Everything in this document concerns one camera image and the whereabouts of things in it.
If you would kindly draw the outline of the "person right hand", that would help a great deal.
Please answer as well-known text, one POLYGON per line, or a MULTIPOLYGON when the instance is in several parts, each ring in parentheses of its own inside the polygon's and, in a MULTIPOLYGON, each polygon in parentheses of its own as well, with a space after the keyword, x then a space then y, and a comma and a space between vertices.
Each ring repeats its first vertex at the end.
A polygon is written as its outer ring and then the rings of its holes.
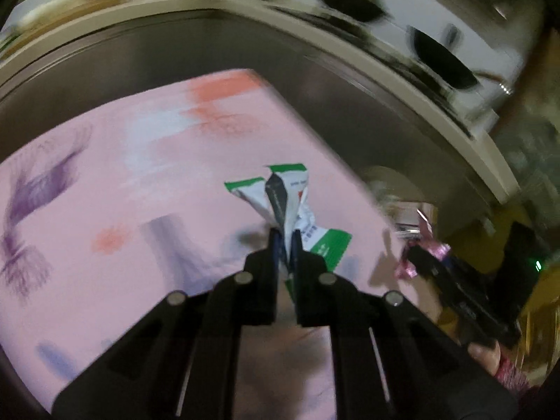
POLYGON ((491 376, 495 376, 500 366, 501 349, 497 341, 493 342, 492 347, 471 342, 467 347, 467 352, 473 360, 485 369, 491 376))

